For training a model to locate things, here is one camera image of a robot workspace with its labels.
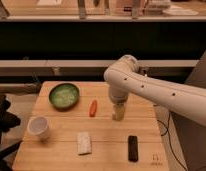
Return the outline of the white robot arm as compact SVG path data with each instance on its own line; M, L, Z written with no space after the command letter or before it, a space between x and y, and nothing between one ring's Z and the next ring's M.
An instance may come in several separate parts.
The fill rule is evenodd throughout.
M104 72L113 104L124 104L130 93L206 126L206 89L150 78L138 73L139 61L124 55Z

